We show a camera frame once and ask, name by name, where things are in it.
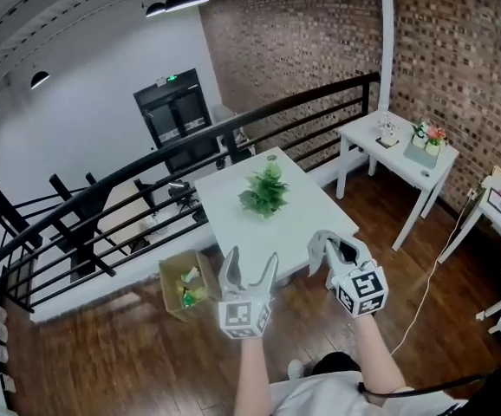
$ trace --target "white cable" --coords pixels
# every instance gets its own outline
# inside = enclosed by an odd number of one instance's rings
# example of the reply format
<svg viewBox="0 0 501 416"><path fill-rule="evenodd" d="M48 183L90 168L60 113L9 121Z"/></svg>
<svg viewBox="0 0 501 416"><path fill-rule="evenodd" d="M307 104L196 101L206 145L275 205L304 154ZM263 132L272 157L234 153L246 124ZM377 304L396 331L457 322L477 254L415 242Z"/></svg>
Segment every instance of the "white cable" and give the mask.
<svg viewBox="0 0 501 416"><path fill-rule="evenodd" d="M405 340L407 339L407 336L408 336L408 332L411 330L411 328L413 327L414 323L416 322L416 319L418 318L418 315L420 314L420 311L422 310L422 305L424 305L424 301L426 300L427 293L430 290L430 281L432 280L432 276L435 274L435 270L438 267L438 259L441 257L441 255L444 253L444 251L449 246L449 243L451 242L452 235L455 233L455 231L459 227L460 219L462 218L462 215L465 212L466 207L470 203L470 200L471 200L471 198L468 198L466 200L465 206L463 206L462 211L459 214L459 218L457 219L457 223L455 224L455 227L452 229L451 234L449 235L449 238L447 239L447 243L443 247L443 250L441 250L441 252L439 253L439 255L435 258L435 262L433 263L432 272L430 273L430 276L428 276L428 278L427 278L426 291L424 292L424 296L422 297L422 301L420 302L420 305L419 305L418 309L416 310L416 315L414 315L414 319L411 322L411 324L408 326L407 331L405 332L405 335L403 336L402 341L400 341L400 344L397 345L397 347L391 352L392 356L397 352L397 350L400 348L400 346L405 343Z"/></svg>

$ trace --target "black metal railing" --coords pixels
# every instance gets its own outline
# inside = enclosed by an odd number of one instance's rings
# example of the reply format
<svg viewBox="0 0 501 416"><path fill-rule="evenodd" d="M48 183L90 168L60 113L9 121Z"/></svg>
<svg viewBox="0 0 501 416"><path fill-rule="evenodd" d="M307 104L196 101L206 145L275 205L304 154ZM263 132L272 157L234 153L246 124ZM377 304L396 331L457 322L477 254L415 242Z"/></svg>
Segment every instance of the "black metal railing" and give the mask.
<svg viewBox="0 0 501 416"><path fill-rule="evenodd" d="M293 159L296 162L302 162L315 154L325 152L331 146L335 146L338 143L338 139L333 138L332 132L335 128L338 128L352 120L357 120L368 113L370 84L379 82L379 80L380 76L378 73L360 75L345 81L338 81L319 88L310 89L300 94L291 95L249 113L237 115L224 123L207 127L199 133L184 137L172 145L164 146L158 151L148 154L147 156L128 166L125 166L100 181L95 182L94 178L89 174L88 180L91 183L91 186L85 189L75 190L75 192L70 192L73 193L74 196L68 195L65 192L61 195L60 191L63 191L65 187L54 181L53 186L59 193L53 196L38 199L38 201L49 200L57 197L62 197L65 201L60 204L44 208L40 211L36 211L36 213L30 213L22 216L18 212L19 209L27 205L33 205L36 201L12 205L0 192L0 226L2 226L4 228L4 232L11 237L11 240L7 241L6 235L4 235L0 241L0 294L4 295L20 307L33 312L34 307L37 305L59 296L85 282L95 279L98 276L115 276L115 270L122 264L127 263L136 257L140 257L148 251L159 248L161 245L167 244L168 242L171 242L172 240L181 237L190 231L196 230L208 221L205 216L201 215L198 219L195 218L194 224L190 224L172 235L163 237L157 242L150 244L145 240L155 231L158 231L170 224L174 224L182 218L187 218L195 213L202 213L202 205L196 201L194 205L189 205L189 208L185 211L182 210L182 212L178 213L174 217L169 218L160 224L156 224L155 226L151 226L121 242L115 243L111 240L111 236L116 234L118 231L125 229L129 225L136 224L141 219L146 218L147 216L150 216L151 214L160 211L169 205L174 205L183 198L190 197L193 193L195 193L195 189L191 187L182 192L176 192L173 197L155 206L149 205L147 210L134 214L132 217L124 220L121 224L117 224L106 231L97 230L96 225L100 220L108 217L110 214L120 210L121 208L132 204L132 202L142 198L147 198L152 192L155 192L158 189L167 186L171 182L174 182L187 174L195 172L204 166L210 165L219 159L229 156L232 162L237 163L239 160L244 158L243 154L245 150L259 142L271 139L278 134L286 133L299 126L310 124L310 122L321 119L321 117L326 115L341 112L346 108L352 108L354 112L351 115L340 118L336 122L329 123L328 125L316 129L312 133L306 133L303 136L295 138L292 141L284 143L280 146L284 151L291 149L295 150L299 145L304 144L309 140L331 133L331 135L327 136L326 140L323 141L320 146L295 155L293 156ZM268 133L251 138L243 144L238 145L236 143L233 132L241 127L249 126L250 124L266 119L272 115L284 113L291 108L300 107L312 101L319 101L320 99L333 94L339 94L343 91L349 91L354 88L361 88L361 91L358 92L360 97L337 103L334 106L323 109L317 113L291 121L282 127L269 131ZM107 195L111 192L111 190L119 184L132 180L142 172L189 148L195 147L203 140L216 139L219 137L224 138L227 151L214 155L208 159L204 159L197 164L171 174L152 185L146 185L135 194L106 209L91 212L90 214L86 213L87 205L94 203L98 199L107 198ZM338 155L339 150L304 168L304 171L311 171L318 166L335 159ZM27 218L33 218L37 215L42 215L43 213L48 214L41 217L33 224L27 223ZM64 218L72 213L77 215L79 221L67 226L64 224ZM56 230L57 233L52 236L50 240L45 241L45 244L43 244L42 235L43 233L48 234L49 230ZM108 242L110 247L96 254L94 252L94 245L101 241ZM146 242L146 246L143 245L142 247L139 247L138 244L141 242ZM47 262L45 265L37 267L36 270L33 270L32 267L35 265L35 262L39 259L39 257L54 247L60 248L62 250L62 254L50 262ZM117 252L123 254L124 257L121 257L119 260L115 260L112 263L106 263L104 261L106 257ZM63 270L56 276L52 276L50 279L36 286L32 285L33 279L48 272L57 264L67 260L72 261L72 266L68 270ZM31 267L31 269L23 272L22 275L19 276L17 273L21 270L25 271L24 268L26 266ZM79 274L89 267L91 267L92 272L85 273L86 275L78 280L75 280L67 286L51 291L46 296L41 294L51 285L54 285L68 276Z"/></svg>

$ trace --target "power cord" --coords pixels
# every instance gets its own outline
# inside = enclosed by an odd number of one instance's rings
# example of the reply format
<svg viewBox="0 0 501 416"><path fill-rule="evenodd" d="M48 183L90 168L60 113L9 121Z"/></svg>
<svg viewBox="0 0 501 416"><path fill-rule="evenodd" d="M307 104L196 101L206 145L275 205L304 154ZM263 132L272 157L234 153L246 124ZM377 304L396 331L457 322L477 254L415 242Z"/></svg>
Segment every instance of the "power cord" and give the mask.
<svg viewBox="0 0 501 416"><path fill-rule="evenodd" d="M469 193L468 193L468 197L466 199L466 202L465 202L464 206L462 207L462 210L461 210L461 212L459 214L459 218L457 219L457 223L455 224L455 227L452 229L451 234L449 235L449 238L447 239L447 243L443 247L443 250L441 250L441 252L439 253L439 255L435 258L435 262L433 263L432 272L430 273L430 276L428 276L428 278L427 278L426 291L424 292L424 296L422 297L422 301L420 302L420 305L419 305L418 309L416 310L416 315L414 315L414 319L411 322L411 324L408 326L407 331L405 332L405 335L403 336L402 340L400 341L400 344L397 345L397 347L391 352L392 356L405 343L405 340L407 339L408 333L410 332L410 330L413 327L413 325L416 323L416 319L418 318L418 315L420 314L420 311L422 310L422 306L424 305L424 301L426 300L427 293L430 290L430 281L432 280L432 276L435 274L435 270L437 269L438 259L441 257L441 255L445 252L445 250L449 246L449 243L451 242L453 234L455 233L455 231L459 227L460 219L462 218L462 215L464 214L464 212L466 210L466 207L468 206L468 204L470 203L470 201L474 200L476 197L477 196L476 196L475 192L473 190L470 190Z"/></svg>

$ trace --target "white shirt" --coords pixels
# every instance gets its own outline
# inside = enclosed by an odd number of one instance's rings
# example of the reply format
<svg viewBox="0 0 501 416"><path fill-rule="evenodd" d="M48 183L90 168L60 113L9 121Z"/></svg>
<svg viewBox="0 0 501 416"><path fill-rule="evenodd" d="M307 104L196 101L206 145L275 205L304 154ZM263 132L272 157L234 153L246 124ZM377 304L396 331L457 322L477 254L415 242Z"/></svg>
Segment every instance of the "white shirt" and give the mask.
<svg viewBox="0 0 501 416"><path fill-rule="evenodd" d="M383 408L358 392L355 371L318 374L270 385L276 416L437 416L458 404L443 392L386 400Z"/></svg>

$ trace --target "cardboard box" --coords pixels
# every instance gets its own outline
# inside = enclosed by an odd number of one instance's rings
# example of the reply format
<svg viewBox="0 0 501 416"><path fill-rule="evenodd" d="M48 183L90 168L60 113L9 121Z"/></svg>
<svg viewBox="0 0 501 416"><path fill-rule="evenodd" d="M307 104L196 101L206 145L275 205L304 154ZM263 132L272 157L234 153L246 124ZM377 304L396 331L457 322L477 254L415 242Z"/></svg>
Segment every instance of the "cardboard box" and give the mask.
<svg viewBox="0 0 501 416"><path fill-rule="evenodd" d="M205 287L208 298L191 307L184 308L182 297L178 292L178 285L181 282L181 275L191 271L192 267L198 268L200 278L192 281L191 286L194 286L195 283L201 283ZM198 251L190 250L177 256L168 257L160 261L159 275L164 304L168 313L183 322L198 319L216 321L218 319L217 302L221 299L221 290L206 256Z"/></svg>

